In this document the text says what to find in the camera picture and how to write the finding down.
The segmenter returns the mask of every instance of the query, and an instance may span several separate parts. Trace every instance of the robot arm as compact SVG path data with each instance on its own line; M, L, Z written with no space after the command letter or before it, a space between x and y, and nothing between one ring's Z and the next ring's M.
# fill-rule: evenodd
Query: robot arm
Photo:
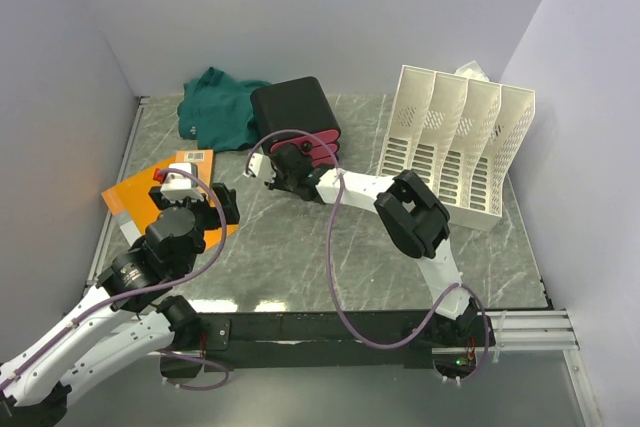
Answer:
M254 154L249 171L271 189L290 191L303 200L325 204L336 202L341 173L346 189L340 203L380 216L395 246L416 259L433 299L451 284L461 282L451 253L449 213L414 172L378 177L339 172L331 166L314 168L311 159L292 144L269 156ZM457 289L445 298L436 313L464 327L475 316L474 307L469 293Z
M188 172L189 165L170 167ZM209 200L197 187L189 185L185 189L184 180L188 179L170 174L158 180L162 185L153 187L149 195L161 213L145 235L113 260L63 320L33 346L0 366L2 425L55 425L64 416L67 402L76 401L142 355L175 345L178 333L193 334L197 315L186 300L173 297L165 299L158 312L149 315L142 325L137 322L98 344L170 288L115 303L110 303L110 298L189 274L197 254L205 250L204 232L220 227L218 213ZM223 184L213 184L212 189L227 221L237 223L235 191Z

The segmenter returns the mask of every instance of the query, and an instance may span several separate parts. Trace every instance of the green towel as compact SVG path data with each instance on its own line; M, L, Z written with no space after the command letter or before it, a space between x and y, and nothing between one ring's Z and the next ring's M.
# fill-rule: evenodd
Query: green towel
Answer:
M197 140L199 149L214 152L240 150L258 142L249 96L260 80L236 82L222 70L210 67L199 79L184 84L184 100L178 106L178 132Z

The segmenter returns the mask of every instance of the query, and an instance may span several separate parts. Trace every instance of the orange folder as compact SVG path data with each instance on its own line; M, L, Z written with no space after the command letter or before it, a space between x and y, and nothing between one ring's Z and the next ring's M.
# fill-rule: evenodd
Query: orange folder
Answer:
M155 170L166 168L175 162L195 162L198 165L198 177L205 184L209 184L213 176L213 157L212 150L180 151L175 156L152 165L102 193L102 198L129 243L133 242L131 239L144 233L147 226L154 222L160 213L149 197L149 189L158 185L153 180ZM236 230L238 230L237 225L229 225L227 235L233 234ZM205 232L206 248L210 249L220 242L220 237L220 229Z

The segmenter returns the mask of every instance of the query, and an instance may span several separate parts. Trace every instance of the marble floor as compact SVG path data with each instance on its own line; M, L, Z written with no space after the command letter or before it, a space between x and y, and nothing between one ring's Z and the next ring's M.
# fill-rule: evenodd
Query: marble floor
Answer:
M344 168L375 173L393 96L330 95L342 128ZM143 104L125 177L195 148L178 136L176 108L182 96L153 97ZM329 207L269 191L245 178L246 152L216 154L214 180L238 192L241 228L219 262L175 293L197 310L333 310L325 277L324 242ZM492 308L546 307L544 286L507 179L502 220L490 232L452 226L455 260L464 281ZM333 261L346 309L416 309L432 299L415 262L391 243L375 214L345 207L334 229ZM116 227L106 239L105 260L128 247ZM212 251L201 255L196 268Z

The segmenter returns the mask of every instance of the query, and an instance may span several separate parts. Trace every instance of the white file organizer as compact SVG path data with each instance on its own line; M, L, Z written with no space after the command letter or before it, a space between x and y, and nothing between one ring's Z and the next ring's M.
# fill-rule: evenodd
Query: white file organizer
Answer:
M403 66L378 175L411 168L451 223L490 230L534 113L532 90Z
M434 72L436 82L418 144L409 164L433 192L455 136L467 98L467 79Z
M389 131L382 145L378 172L398 175L411 165L422 126L427 118L436 74L404 66L400 74Z

